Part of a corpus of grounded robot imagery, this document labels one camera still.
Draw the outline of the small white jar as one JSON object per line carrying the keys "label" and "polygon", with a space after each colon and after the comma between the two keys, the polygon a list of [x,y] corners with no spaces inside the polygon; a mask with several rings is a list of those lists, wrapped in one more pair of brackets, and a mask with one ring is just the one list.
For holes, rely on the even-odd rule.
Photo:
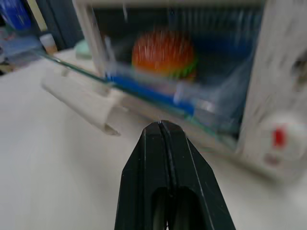
{"label": "small white jar", "polygon": [[58,52],[55,40],[52,34],[44,34],[39,38],[41,44],[49,55],[53,55]]}

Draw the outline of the blue box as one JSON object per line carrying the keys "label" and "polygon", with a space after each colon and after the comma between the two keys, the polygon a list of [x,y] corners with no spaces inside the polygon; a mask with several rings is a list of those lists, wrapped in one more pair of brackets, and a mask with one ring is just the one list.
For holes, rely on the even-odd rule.
{"label": "blue box", "polygon": [[0,0],[0,14],[17,31],[31,28],[31,19],[21,0]]}

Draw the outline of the blue clear food container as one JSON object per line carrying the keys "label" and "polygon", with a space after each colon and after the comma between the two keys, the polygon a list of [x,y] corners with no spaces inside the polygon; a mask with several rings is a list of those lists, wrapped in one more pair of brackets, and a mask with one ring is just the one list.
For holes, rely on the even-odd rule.
{"label": "blue clear food container", "polygon": [[[135,69],[134,43],[143,33],[169,30],[190,38],[197,53],[193,81],[173,80]],[[128,34],[102,37],[109,81],[161,104],[185,112],[198,124],[218,132],[235,133],[242,116],[248,84],[252,43],[234,32],[192,32],[178,27],[151,26]]]}

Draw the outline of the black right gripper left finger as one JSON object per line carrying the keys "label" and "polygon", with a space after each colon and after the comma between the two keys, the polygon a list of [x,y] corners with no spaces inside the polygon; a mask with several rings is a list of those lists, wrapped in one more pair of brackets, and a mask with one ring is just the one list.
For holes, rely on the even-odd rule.
{"label": "black right gripper left finger", "polygon": [[165,151],[159,123],[149,124],[122,170],[114,230],[164,227],[161,204],[169,188]]}

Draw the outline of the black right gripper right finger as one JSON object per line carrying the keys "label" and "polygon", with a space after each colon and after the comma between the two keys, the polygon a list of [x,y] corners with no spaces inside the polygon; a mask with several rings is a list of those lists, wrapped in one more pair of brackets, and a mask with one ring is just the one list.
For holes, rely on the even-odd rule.
{"label": "black right gripper right finger", "polygon": [[161,121],[173,188],[169,230],[236,230],[208,162],[183,129]]}

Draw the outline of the toy hamburger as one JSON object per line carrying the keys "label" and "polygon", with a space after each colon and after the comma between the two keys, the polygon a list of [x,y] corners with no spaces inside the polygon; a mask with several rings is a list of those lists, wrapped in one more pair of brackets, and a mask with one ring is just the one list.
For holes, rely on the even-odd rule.
{"label": "toy hamburger", "polygon": [[193,43],[183,33],[153,30],[137,38],[131,64],[135,69],[169,79],[193,81],[198,59]]}

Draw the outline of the white oven knob red mark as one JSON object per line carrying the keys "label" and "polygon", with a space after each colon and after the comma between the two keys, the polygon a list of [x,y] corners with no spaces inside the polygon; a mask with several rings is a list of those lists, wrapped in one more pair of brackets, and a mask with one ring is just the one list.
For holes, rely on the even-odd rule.
{"label": "white oven knob red mark", "polygon": [[268,163],[298,163],[307,157],[307,123],[295,113],[274,113],[259,124],[260,146]]}

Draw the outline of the mint green round object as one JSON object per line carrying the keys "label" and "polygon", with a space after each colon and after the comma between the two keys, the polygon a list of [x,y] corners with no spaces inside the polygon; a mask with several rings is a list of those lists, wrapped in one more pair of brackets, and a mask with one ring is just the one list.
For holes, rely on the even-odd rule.
{"label": "mint green round object", "polygon": [[87,59],[87,60],[92,59],[92,53],[85,39],[79,41],[75,45],[74,50],[77,58]]}

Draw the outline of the white toaster oven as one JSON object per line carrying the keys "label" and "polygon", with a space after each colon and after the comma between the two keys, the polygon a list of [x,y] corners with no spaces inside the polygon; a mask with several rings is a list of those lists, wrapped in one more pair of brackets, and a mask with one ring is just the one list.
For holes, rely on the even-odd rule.
{"label": "white toaster oven", "polygon": [[295,113],[307,123],[307,0],[72,0],[101,82],[109,81],[104,35],[138,32],[151,26],[192,32],[234,32],[252,43],[246,96],[239,129],[230,135],[229,155],[279,181],[307,174],[298,163],[268,163],[260,146],[259,124],[274,113]]}

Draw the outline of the glass oven door white handle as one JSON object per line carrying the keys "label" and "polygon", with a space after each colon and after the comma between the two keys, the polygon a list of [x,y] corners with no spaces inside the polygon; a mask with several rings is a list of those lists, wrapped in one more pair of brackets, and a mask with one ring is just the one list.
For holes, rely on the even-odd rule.
{"label": "glass oven door white handle", "polygon": [[42,87],[83,119],[110,136],[120,136],[145,122],[169,120],[180,125],[198,146],[223,154],[236,150],[236,140],[198,124],[185,112],[142,98],[101,82],[94,73],[49,56],[37,54],[61,67],[61,73],[47,72]]}

